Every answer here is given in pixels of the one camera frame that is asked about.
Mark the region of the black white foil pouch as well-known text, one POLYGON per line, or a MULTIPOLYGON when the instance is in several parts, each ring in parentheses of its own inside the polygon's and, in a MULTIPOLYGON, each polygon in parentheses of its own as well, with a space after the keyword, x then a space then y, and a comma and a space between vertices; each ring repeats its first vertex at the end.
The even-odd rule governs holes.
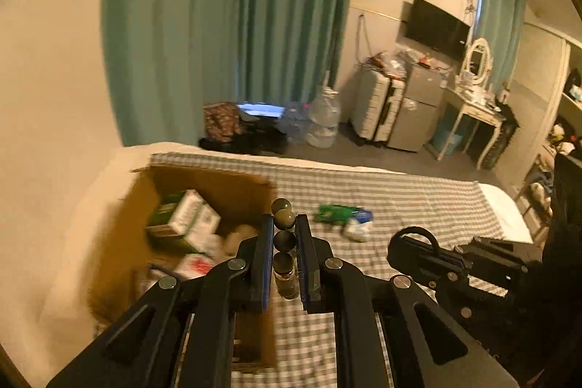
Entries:
POLYGON ((176 265, 170 261, 159 261, 149 264, 151 271, 165 276, 172 276, 180 281, 202 278, 214 267, 215 261, 213 259, 199 253, 184 255, 176 265))

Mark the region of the strip of small vials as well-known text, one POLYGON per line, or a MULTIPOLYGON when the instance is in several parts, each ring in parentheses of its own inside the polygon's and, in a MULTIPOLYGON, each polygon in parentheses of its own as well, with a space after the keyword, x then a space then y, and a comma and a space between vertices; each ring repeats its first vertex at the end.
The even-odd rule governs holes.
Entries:
POLYGON ((298 242, 295 234, 296 215, 291 203, 285 198, 277 198, 273 201, 271 214, 275 226, 272 270, 276 288, 283 299, 296 299, 299 295, 296 268, 298 242))

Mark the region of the green white carton box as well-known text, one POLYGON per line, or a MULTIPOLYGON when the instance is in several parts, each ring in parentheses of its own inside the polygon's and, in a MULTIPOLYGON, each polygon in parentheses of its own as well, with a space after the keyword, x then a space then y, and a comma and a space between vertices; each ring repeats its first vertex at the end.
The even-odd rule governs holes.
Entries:
POLYGON ((211 254, 220 245, 220 215, 194 189, 165 195, 148 218, 145 231, 170 248, 211 254))

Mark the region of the white blue plush toy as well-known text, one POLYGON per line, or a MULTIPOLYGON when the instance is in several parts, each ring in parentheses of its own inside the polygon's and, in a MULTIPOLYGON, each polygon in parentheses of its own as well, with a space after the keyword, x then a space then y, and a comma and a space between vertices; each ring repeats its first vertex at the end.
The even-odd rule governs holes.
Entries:
POLYGON ((239 246, 242 241, 255 237, 258 231, 248 224, 239 224, 233 231, 224 237, 223 251, 226 256, 234 256, 237 254, 239 246))

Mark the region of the blue white tissue pack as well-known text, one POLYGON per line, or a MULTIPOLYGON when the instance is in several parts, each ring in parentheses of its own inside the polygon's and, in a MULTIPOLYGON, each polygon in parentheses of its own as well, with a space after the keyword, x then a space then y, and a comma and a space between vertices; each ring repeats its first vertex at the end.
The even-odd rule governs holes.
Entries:
POLYGON ((346 221, 343 235, 356 242, 366 242, 372 236, 373 213, 365 209, 357 209, 346 221))

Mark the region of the brown cardboard box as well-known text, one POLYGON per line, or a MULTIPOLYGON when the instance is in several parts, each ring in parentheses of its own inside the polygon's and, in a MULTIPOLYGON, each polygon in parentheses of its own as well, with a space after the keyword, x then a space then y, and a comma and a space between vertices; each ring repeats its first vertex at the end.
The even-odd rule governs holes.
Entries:
POLYGON ((140 171, 97 247, 90 312, 114 322, 155 266, 190 279, 234 256, 262 229, 273 195, 273 184, 255 174, 162 164, 140 171))

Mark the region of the green snack packet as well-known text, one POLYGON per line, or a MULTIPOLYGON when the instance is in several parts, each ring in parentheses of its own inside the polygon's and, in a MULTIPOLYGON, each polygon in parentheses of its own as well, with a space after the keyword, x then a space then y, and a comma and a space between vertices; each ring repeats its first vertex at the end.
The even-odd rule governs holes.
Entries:
POLYGON ((358 207, 322 204, 315 214, 315 220, 324 224, 345 225, 359 211, 358 207))

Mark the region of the large water jug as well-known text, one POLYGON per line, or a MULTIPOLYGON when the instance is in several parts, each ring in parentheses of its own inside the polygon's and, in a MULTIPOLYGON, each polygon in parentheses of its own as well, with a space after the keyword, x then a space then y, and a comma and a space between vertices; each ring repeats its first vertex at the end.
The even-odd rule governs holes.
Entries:
POLYGON ((313 101, 309 104, 309 126, 305 140, 318 149, 328 149, 334 144, 341 116, 338 92, 328 84, 330 72, 324 74, 324 81, 313 101))

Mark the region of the white suitcase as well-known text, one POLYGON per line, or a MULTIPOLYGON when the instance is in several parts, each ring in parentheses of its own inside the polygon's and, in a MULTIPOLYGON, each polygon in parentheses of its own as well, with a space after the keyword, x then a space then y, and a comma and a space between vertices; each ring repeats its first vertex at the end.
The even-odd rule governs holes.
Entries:
POLYGON ((406 82, 370 66, 362 66, 360 70, 350 123, 361 140, 386 145, 399 113, 406 82))

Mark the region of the white dressing table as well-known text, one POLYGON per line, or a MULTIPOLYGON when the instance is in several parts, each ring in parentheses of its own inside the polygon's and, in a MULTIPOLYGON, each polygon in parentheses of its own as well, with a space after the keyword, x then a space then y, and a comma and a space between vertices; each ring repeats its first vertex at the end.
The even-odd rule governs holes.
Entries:
POLYGON ((481 153, 478 155, 478 160, 475 164, 475 168, 481 170, 485 157, 500 135, 505 117, 500 112, 466 99, 454 89, 446 88, 443 93, 441 104, 438 108, 435 130, 426 147, 433 154, 435 160, 440 163, 446 156, 450 143, 452 143, 453 137, 457 135, 465 118, 471 120, 471 128, 464 138, 463 153, 467 153, 469 150, 479 126, 484 125, 492 131, 490 138, 481 148, 481 153))

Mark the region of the grey mini fridge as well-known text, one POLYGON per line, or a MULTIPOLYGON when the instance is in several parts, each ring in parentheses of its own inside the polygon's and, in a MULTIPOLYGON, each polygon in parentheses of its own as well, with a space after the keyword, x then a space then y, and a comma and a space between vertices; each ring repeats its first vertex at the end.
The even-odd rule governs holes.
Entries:
POLYGON ((388 137, 388 147, 419 152, 431 138, 447 78, 438 70, 417 64, 406 65, 406 87, 388 137))

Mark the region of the small water bottles pack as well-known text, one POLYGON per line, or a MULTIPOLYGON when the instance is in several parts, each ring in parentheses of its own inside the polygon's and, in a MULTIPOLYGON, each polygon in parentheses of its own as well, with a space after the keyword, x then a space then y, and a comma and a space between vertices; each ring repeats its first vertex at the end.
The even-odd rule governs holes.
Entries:
POLYGON ((309 125, 309 104, 296 101, 288 103, 277 120, 277 129, 294 144, 302 144, 305 141, 309 125))

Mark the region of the white oval mirror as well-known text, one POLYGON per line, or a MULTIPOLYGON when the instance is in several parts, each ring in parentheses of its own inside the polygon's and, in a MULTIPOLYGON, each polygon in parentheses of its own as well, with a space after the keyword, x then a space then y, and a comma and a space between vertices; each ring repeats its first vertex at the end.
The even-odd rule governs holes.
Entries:
POLYGON ((467 48, 461 67, 461 75, 474 86, 483 86, 492 70, 493 57, 484 37, 473 41, 467 48))

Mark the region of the patterned brown bag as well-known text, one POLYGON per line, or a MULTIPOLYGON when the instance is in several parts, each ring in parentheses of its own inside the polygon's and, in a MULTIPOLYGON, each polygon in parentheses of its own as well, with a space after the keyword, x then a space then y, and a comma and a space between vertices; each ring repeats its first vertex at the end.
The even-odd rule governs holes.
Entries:
POLYGON ((246 132, 236 103, 209 103, 203 108, 203 118, 206 136, 220 143, 229 143, 246 132))

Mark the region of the green window curtain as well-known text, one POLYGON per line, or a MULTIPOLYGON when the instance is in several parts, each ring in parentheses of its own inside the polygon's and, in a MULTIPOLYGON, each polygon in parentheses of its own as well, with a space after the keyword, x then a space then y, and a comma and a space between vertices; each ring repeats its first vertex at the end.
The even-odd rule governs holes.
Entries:
POLYGON ((486 39, 492 57, 487 85, 497 95, 509 85, 528 0, 481 0, 474 36, 486 39))

